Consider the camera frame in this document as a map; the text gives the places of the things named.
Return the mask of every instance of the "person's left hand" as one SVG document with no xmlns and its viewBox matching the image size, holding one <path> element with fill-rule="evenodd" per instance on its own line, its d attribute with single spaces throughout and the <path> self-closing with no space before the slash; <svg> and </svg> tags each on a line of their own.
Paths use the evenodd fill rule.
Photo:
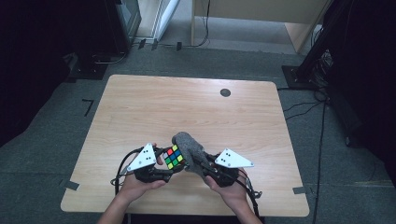
<svg viewBox="0 0 396 224">
<path fill-rule="evenodd" d="M 162 165 L 163 161 L 157 158 L 157 163 Z M 142 181 L 136 179 L 134 174 L 127 173 L 125 176 L 122 188 L 118 195 L 122 196 L 123 199 L 128 200 L 129 203 L 140 198 L 146 191 L 150 189 L 158 189 L 166 184 L 163 180 L 157 180 L 151 183 L 143 183 Z"/>
</svg>

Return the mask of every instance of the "white bracket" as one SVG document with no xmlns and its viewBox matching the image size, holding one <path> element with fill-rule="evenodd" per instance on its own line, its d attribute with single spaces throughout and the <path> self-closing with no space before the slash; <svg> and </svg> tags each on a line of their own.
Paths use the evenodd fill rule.
<svg viewBox="0 0 396 224">
<path fill-rule="evenodd" d="M 128 172 L 131 172 L 155 164 L 156 162 L 154 148 L 151 143 L 148 143 L 126 169 Z"/>
<path fill-rule="evenodd" d="M 238 153 L 225 148 L 223 152 L 216 158 L 215 164 L 224 166 L 227 168 L 240 168 L 240 167 L 253 167 L 252 161 L 249 161 L 245 157 Z"/>
</svg>

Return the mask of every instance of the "cube face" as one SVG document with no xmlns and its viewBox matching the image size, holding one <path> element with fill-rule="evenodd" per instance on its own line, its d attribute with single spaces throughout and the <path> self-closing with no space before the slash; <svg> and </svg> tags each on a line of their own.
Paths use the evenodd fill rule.
<svg viewBox="0 0 396 224">
<path fill-rule="evenodd" d="M 163 159 L 165 160 L 166 166 L 169 170 L 185 163 L 183 155 L 181 155 L 181 152 L 176 145 L 168 148 L 163 153 Z"/>
</svg>

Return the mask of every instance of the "tape on table corner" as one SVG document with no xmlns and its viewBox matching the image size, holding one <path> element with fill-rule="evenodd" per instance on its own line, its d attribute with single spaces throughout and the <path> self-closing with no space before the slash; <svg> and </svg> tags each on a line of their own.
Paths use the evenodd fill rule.
<svg viewBox="0 0 396 224">
<path fill-rule="evenodd" d="M 61 181 L 61 183 L 59 184 L 59 186 L 61 186 L 62 188 L 67 188 L 67 189 L 72 189 L 72 190 L 78 190 L 78 188 L 79 188 L 78 183 L 75 183 L 73 181 L 66 180 L 66 179 L 63 179 Z"/>
<path fill-rule="evenodd" d="M 302 193 L 306 193 L 305 187 L 297 187 L 297 188 L 293 188 L 293 192 L 294 194 L 302 194 Z"/>
</svg>

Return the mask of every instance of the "table top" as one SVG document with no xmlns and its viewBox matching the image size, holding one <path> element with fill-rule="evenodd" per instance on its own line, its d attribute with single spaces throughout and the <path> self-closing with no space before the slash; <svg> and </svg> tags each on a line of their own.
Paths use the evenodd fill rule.
<svg viewBox="0 0 396 224">
<path fill-rule="evenodd" d="M 222 89 L 231 95 L 222 96 Z M 80 186 L 66 189 L 62 209 L 104 212 L 123 157 L 146 143 L 170 147 L 178 132 L 189 133 L 209 154 L 227 147 L 254 162 L 246 171 L 253 188 L 262 191 L 261 216 L 308 215 L 305 194 L 293 192 L 303 183 L 274 83 L 127 75 L 113 75 L 106 85 L 70 179 Z M 233 215 L 200 176 L 187 172 L 147 192 L 127 212 Z"/>
</svg>

